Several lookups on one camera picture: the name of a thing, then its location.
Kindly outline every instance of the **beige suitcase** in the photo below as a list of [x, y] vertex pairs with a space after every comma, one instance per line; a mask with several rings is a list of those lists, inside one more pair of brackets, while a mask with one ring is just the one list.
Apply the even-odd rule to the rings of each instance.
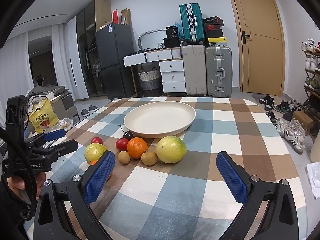
[[205, 96], [207, 94], [205, 46], [183, 46], [182, 58], [187, 95]]

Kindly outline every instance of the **ceiling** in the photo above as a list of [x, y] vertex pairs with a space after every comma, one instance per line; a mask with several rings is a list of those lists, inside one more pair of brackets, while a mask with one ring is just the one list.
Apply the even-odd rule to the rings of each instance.
[[44, 26], [67, 23], [92, 0], [36, 0], [20, 18], [9, 39]]

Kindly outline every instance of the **black refrigerator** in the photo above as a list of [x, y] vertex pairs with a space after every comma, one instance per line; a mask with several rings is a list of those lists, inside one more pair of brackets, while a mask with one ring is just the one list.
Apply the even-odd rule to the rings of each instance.
[[123, 58], [132, 54], [133, 43], [129, 25], [111, 23], [96, 32], [97, 49], [107, 96], [129, 98], [135, 94], [130, 67]]

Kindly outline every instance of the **desk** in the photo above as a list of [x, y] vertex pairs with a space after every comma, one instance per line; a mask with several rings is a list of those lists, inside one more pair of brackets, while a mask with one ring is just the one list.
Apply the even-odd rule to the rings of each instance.
[[[175, 164], [158, 162], [148, 167], [132, 159], [123, 166], [116, 160], [110, 180], [97, 202], [90, 205], [114, 240], [219, 239], [242, 207], [216, 167], [217, 153], [223, 150], [250, 175], [264, 181], [289, 181], [297, 208], [299, 239], [306, 237], [306, 203], [295, 165], [263, 109], [249, 100], [158, 97], [111, 102], [67, 132], [65, 141], [75, 139], [79, 148], [53, 163], [47, 179], [63, 182], [83, 174], [89, 166], [84, 149], [95, 136], [101, 137], [117, 156], [115, 143], [123, 135], [118, 124], [123, 124], [125, 115], [135, 107], [156, 101], [179, 101], [196, 110], [193, 124], [178, 135], [188, 151]], [[159, 139], [145, 140], [149, 151], [155, 151]], [[247, 238], [254, 236], [266, 205], [262, 203]], [[75, 223], [70, 204], [67, 209]], [[31, 234], [32, 221], [26, 224]]]

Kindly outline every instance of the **white plate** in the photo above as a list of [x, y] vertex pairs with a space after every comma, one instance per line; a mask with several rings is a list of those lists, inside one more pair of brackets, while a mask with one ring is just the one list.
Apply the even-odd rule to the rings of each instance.
[[124, 117], [124, 125], [135, 135], [163, 138], [187, 129], [196, 118], [193, 107], [174, 101], [139, 106]]

